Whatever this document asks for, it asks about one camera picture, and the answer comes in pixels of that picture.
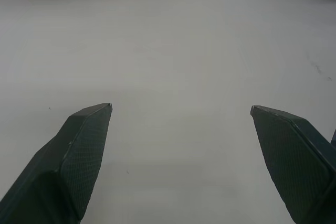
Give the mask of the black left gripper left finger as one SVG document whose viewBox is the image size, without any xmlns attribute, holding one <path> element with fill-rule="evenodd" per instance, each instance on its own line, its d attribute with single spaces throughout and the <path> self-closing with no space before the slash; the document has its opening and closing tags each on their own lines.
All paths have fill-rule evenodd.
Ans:
<svg viewBox="0 0 336 224">
<path fill-rule="evenodd" d="M 0 200 L 0 224 L 80 224 L 102 163 L 111 103 L 72 114 Z"/>
</svg>

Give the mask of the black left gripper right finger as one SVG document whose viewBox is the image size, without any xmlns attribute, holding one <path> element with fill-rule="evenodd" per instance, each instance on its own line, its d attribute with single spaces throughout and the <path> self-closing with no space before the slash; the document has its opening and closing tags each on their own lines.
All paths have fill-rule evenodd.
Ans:
<svg viewBox="0 0 336 224">
<path fill-rule="evenodd" d="M 336 140 L 306 119 L 254 105 L 260 148 L 270 177 L 295 224 L 336 224 Z"/>
</svg>

